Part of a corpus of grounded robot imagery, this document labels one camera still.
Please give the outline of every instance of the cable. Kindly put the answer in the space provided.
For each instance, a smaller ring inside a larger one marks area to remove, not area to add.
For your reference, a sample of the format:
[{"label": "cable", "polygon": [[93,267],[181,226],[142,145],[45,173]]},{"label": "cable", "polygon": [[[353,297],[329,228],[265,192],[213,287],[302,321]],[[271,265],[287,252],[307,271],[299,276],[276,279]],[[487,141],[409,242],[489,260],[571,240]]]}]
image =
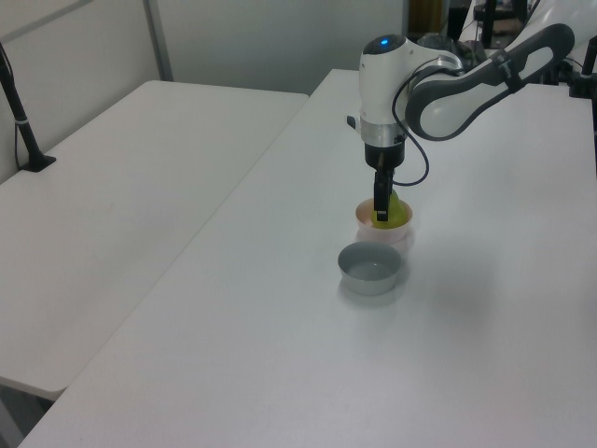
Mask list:
[{"label": "cable", "polygon": [[468,24],[468,25],[467,25],[465,28],[463,28],[463,31],[464,31],[466,28],[468,28],[470,25],[472,25],[473,23],[475,23],[475,22],[476,22],[476,21],[472,21],[472,22],[470,22],[470,23],[469,23],[469,24]]},{"label": "cable", "polygon": [[15,123],[15,162],[17,163],[17,170],[21,170],[21,166],[19,165],[19,153],[17,149],[19,148],[19,126]]},{"label": "cable", "polygon": [[421,151],[421,155],[423,156],[423,160],[425,162],[425,172],[423,173],[423,175],[421,176],[421,178],[419,180],[415,180],[414,182],[406,182],[406,183],[396,182],[395,180],[392,181],[392,183],[394,185],[398,185],[399,187],[414,187],[415,185],[419,185],[420,183],[422,183],[429,175],[429,159],[427,159],[427,154],[425,153],[423,147],[421,145],[419,145],[419,142],[417,142],[417,140],[412,136],[412,134],[409,132],[409,130],[406,128],[406,126],[404,126],[400,122],[400,119],[398,118],[398,115],[396,113],[396,103],[398,101],[398,97],[400,96],[400,93],[402,93],[404,88],[407,87],[410,84],[410,82],[416,78],[417,75],[419,75],[419,71],[418,71],[419,68],[421,68],[423,65],[431,63],[435,60],[436,59],[432,59],[431,61],[427,61],[426,63],[419,65],[419,67],[417,67],[417,69],[412,73],[412,75],[410,75],[410,77],[406,81],[404,81],[404,83],[400,86],[400,89],[398,89],[398,91],[396,92],[396,95],[394,96],[394,101],[392,102],[392,115],[394,116],[396,123],[398,123],[398,126],[400,126],[400,129],[402,129],[402,132],[410,140],[412,140],[412,143],[414,143],[414,145],[419,149],[419,151]]},{"label": "cable", "polygon": [[571,63],[575,63],[576,65],[578,65],[581,69],[582,69],[582,63],[580,63],[579,61],[572,59],[572,58],[563,58],[565,61],[570,61]]}]

